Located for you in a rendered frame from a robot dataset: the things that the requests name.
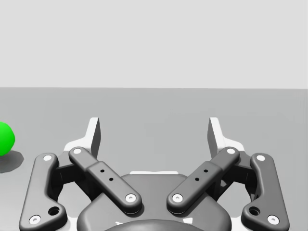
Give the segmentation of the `round light ball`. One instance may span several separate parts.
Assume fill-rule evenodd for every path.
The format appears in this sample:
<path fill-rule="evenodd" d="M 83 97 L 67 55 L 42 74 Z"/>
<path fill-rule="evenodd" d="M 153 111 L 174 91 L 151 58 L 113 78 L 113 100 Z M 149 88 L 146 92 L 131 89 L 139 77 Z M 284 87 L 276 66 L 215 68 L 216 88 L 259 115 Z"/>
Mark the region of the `round light ball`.
<path fill-rule="evenodd" d="M 15 134 L 11 127 L 0 122 L 0 156 L 6 155 L 14 146 Z"/>

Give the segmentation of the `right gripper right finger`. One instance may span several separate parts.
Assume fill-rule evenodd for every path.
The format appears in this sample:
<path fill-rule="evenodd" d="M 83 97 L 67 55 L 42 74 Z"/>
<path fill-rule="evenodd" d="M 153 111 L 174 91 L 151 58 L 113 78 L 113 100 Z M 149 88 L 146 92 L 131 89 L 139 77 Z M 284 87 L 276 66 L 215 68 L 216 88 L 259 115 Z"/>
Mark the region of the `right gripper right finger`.
<path fill-rule="evenodd" d="M 224 137 L 219 119 L 211 117 L 207 141 L 211 160 L 203 162 L 167 196 L 167 209 L 183 214 L 202 195 L 219 199 L 234 182 L 245 185 L 250 203 L 241 223 L 251 231 L 289 231 L 288 218 L 274 159 L 269 154 L 249 156 L 240 142 Z"/>

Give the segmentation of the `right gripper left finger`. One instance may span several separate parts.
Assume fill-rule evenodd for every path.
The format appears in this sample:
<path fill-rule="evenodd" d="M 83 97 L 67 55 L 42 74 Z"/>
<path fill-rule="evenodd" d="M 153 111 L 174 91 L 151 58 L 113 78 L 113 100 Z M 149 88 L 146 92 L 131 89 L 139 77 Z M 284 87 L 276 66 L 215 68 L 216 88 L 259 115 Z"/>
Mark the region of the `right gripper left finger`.
<path fill-rule="evenodd" d="M 33 163 L 19 220 L 20 231 L 57 231 L 68 221 L 58 197 L 67 183 L 76 182 L 90 199 L 104 193 L 124 214 L 142 208 L 141 195 L 105 162 L 97 159 L 100 121 L 89 120 L 83 138 L 67 143 L 60 156 L 38 155 Z"/>

